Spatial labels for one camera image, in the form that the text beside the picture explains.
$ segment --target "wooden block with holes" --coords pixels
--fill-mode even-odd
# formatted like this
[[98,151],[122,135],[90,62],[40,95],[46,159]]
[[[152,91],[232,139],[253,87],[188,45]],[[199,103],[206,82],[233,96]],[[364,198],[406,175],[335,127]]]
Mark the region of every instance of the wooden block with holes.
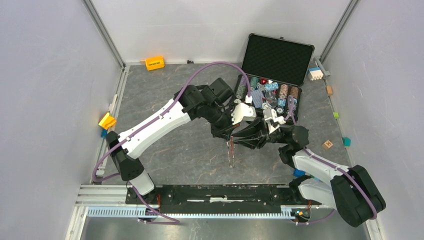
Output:
[[333,146],[333,143],[330,140],[327,140],[324,142],[324,144],[322,144],[322,147],[325,150],[329,150],[332,146]]
[[327,86],[326,87],[327,90],[327,95],[330,97],[331,95],[333,95],[333,88],[331,86]]

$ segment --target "white panel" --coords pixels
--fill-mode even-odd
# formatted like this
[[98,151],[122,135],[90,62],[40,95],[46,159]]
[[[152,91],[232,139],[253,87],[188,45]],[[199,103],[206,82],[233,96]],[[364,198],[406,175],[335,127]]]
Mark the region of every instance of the white panel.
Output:
[[120,68],[80,0],[0,6],[0,239],[65,238]]
[[387,203],[388,240],[422,239],[424,2],[360,1],[324,66],[354,163]]
[[315,45],[319,56],[349,0],[94,0],[127,63],[243,59],[248,35]]

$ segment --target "yellow plastic object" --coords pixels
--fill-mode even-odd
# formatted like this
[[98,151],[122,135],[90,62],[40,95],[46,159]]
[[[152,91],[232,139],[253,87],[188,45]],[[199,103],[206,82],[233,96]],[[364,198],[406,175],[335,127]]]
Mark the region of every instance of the yellow plastic object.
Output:
[[100,122],[98,123],[98,125],[104,129],[108,129],[110,127],[112,127],[114,124],[116,124],[117,121],[115,120],[115,118],[113,116],[111,116],[111,114],[109,112],[107,112],[100,120]]
[[145,63],[148,71],[165,67],[165,61],[163,56],[147,58],[145,60]]

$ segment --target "poker chip set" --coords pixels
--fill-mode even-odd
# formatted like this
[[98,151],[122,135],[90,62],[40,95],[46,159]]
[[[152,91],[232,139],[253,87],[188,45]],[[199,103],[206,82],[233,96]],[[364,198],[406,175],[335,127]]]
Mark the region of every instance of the poker chip set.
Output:
[[266,103],[278,115],[287,116],[289,96],[293,96],[294,119],[298,119],[302,89],[314,46],[280,38],[250,34],[241,69],[248,79],[238,76],[235,86],[235,104],[244,102],[250,84],[252,104],[256,114],[262,114]]

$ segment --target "black case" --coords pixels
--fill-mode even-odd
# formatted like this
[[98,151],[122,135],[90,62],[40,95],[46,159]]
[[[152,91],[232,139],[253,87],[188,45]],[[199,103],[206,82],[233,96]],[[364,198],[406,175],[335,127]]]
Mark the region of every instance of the black case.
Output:
[[[297,121],[302,95],[300,86],[304,84],[314,50],[313,45],[251,33],[241,69],[248,77],[254,76],[287,84],[288,92],[292,87],[298,87],[297,107],[294,111],[294,119]],[[242,75],[239,75],[235,90],[239,87],[241,79]],[[288,104],[284,107],[284,117],[287,107]],[[257,108],[256,112],[262,115],[262,109]],[[293,124],[291,118],[287,120],[287,124]]]

